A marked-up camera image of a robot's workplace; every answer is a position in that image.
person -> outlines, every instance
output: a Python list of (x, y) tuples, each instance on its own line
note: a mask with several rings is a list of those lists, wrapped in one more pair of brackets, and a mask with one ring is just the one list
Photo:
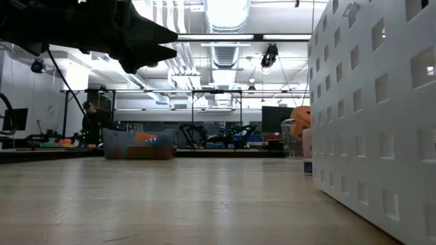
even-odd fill
[(100, 143), (100, 129), (111, 129), (112, 125), (106, 115), (95, 109), (91, 102), (85, 101), (83, 109), (87, 112), (89, 119), (88, 121), (86, 116), (84, 116), (82, 120), (82, 128), (86, 133), (84, 143), (88, 147), (97, 147)]
[(233, 137), (226, 137), (225, 133), (226, 133), (226, 129), (225, 127), (220, 127), (218, 130), (218, 133), (215, 137), (210, 137), (208, 138), (204, 145), (207, 143), (223, 143), (225, 148), (228, 148), (229, 144), (233, 144)]

white perforated wall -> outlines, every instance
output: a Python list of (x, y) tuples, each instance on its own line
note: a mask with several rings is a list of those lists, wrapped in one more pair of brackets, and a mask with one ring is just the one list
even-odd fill
[(357, 0), (343, 17), (354, 2), (330, 1), (309, 42), (313, 182), (436, 244), (436, 0)]

black monitor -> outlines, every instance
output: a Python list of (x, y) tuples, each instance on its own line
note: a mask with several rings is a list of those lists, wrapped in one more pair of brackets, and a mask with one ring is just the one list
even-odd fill
[(281, 122), (291, 118), (293, 108), (262, 106), (262, 132), (280, 133)]
[[(28, 109), (14, 109), (14, 114), (16, 118), (16, 130), (24, 131), (26, 130), (27, 123), (27, 111)], [(9, 110), (5, 111), (5, 118), (3, 119), (3, 131), (12, 130), (11, 125), (11, 114)]]

wooden floor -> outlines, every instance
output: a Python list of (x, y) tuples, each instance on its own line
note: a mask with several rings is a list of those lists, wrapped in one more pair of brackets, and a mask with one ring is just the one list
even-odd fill
[(0, 243), (398, 244), (286, 159), (0, 165)]

cable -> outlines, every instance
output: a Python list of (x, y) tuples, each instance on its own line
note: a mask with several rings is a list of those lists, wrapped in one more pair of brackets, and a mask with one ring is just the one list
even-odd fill
[(47, 53), (48, 53), (48, 56), (50, 57), (50, 59), (52, 60), (54, 67), (56, 67), (57, 73), (58, 73), (58, 74), (60, 75), (60, 77), (62, 78), (63, 83), (66, 85), (66, 87), (68, 88), (68, 90), (70, 91), (70, 93), (73, 95), (74, 100), (76, 100), (76, 103), (77, 103), (77, 105), (78, 105), (80, 111), (82, 112), (83, 116), (87, 119), (89, 125), (91, 125), (91, 121), (89, 120), (87, 114), (84, 113), (84, 110), (83, 110), (83, 108), (82, 108), (82, 105), (80, 104), (79, 100), (77, 99), (77, 96), (74, 94), (74, 92), (73, 92), (73, 90), (71, 89), (71, 87), (69, 86), (67, 80), (66, 80), (65, 77), (63, 76), (61, 69), (59, 69), (59, 66), (58, 66), (57, 63), (56, 63), (55, 58), (53, 57), (53, 54), (52, 54), (52, 52), (50, 51), (50, 46), (49, 46), (49, 45), (47, 45)]
[[(313, 8), (312, 8), (312, 34), (313, 34), (313, 26), (315, 25), (315, 0), (313, 0)], [(307, 89), (309, 87), (309, 57), (307, 57), (307, 78), (306, 78), (306, 89), (305, 89), (305, 93), (302, 95), (302, 102), (301, 102), (301, 106), (304, 105), (305, 103), (305, 97), (306, 97), (306, 93), (307, 93)]]
[(295, 102), (294, 95), (292, 94), (292, 88), (291, 88), (291, 86), (289, 85), (289, 82), (287, 81), (286, 74), (285, 74), (285, 70), (284, 70), (284, 68), (283, 68), (283, 66), (282, 66), (282, 64), (281, 64), (280, 56), (278, 56), (277, 58), (279, 58), (279, 63), (280, 63), (281, 71), (283, 72), (283, 76), (285, 77), (285, 81), (286, 81), (287, 87), (289, 88), (289, 92), (291, 92), (292, 100), (294, 101), (295, 107), (297, 108), (298, 105), (297, 105), (297, 103)]

